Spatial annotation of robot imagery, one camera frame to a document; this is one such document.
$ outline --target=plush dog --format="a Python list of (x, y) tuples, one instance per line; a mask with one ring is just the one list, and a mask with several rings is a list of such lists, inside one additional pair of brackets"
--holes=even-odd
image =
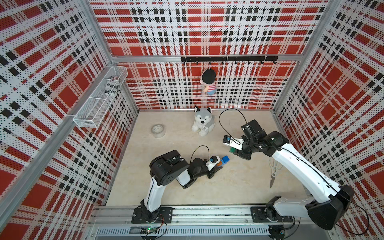
[(195, 106), (195, 121), (192, 125), (192, 131), (196, 132), (201, 129), (199, 135), (202, 137), (207, 135), (215, 126), (214, 119), (215, 116), (212, 115), (210, 107), (198, 108)]

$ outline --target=striped shirt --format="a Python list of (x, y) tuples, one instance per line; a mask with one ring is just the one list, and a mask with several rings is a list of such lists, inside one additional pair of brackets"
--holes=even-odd
[(216, 89), (216, 84), (212, 84), (208, 86), (208, 92), (213, 91)]

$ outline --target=plush doll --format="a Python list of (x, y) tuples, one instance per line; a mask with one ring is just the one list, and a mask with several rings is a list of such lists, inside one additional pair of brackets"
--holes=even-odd
[(200, 83), (205, 86), (203, 92), (213, 95), (216, 92), (216, 73), (213, 69), (207, 69), (201, 74)]
[(195, 106), (195, 121), (192, 126), (192, 131), (196, 132), (201, 129), (199, 132), (200, 136), (207, 135), (215, 126), (214, 123), (215, 116), (212, 115), (212, 109), (209, 108), (198, 108)]

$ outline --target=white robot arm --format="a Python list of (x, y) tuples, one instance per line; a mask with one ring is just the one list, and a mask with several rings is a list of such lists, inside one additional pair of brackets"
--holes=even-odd
[[(268, 219), (276, 221), (281, 216), (309, 217), (321, 228), (331, 230), (347, 211), (354, 195), (353, 189), (348, 185), (339, 186), (313, 167), (279, 132), (267, 135), (256, 120), (243, 125), (242, 129), (245, 136), (241, 139), (224, 136), (223, 143), (235, 148), (233, 154), (246, 160), (251, 159), (253, 152), (262, 152), (273, 157), (295, 175), (312, 194), (312, 197), (306, 199), (275, 196), (266, 204)], [(172, 208), (161, 207), (166, 185), (177, 179), (185, 189), (198, 177), (207, 175), (210, 179), (221, 169), (216, 166), (219, 161), (218, 156), (212, 156), (204, 161), (196, 158), (188, 164), (176, 150), (155, 158), (149, 165), (151, 185), (147, 197), (141, 201), (141, 206), (135, 209), (132, 223), (161, 221), (161, 218), (169, 223)]]
[(347, 211), (354, 190), (339, 184), (308, 162), (279, 132), (266, 134), (256, 120), (242, 126), (245, 136), (225, 135), (223, 143), (235, 148), (233, 154), (250, 160), (253, 152), (262, 152), (286, 167), (312, 194), (307, 199), (275, 196), (266, 204), (268, 219), (279, 216), (309, 217), (323, 229), (331, 230)]

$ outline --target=black mounting plate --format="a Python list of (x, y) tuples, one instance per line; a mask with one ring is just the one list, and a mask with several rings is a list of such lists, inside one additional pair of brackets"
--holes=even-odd
[[(253, 222), (270, 222), (265, 216), (266, 207), (251, 207), (251, 215)], [(293, 218), (291, 216), (281, 217), (277, 220), (277, 222), (281, 222), (283, 219), (284, 223), (293, 222)]]
[(273, 240), (282, 240), (285, 236), (285, 230), (283, 226), (269, 226), (269, 237)]
[[(172, 211), (173, 211), (172, 207), (161, 207), (159, 209), (159, 214), (157, 215), (157, 220), (155, 220), (152, 223), (161, 223), (162, 222), (160, 214), (164, 217), (165, 223), (170, 223), (172, 221)], [(142, 208), (141, 207), (137, 207), (133, 211), (131, 223), (148, 223), (146, 221), (146, 219), (142, 218)]]

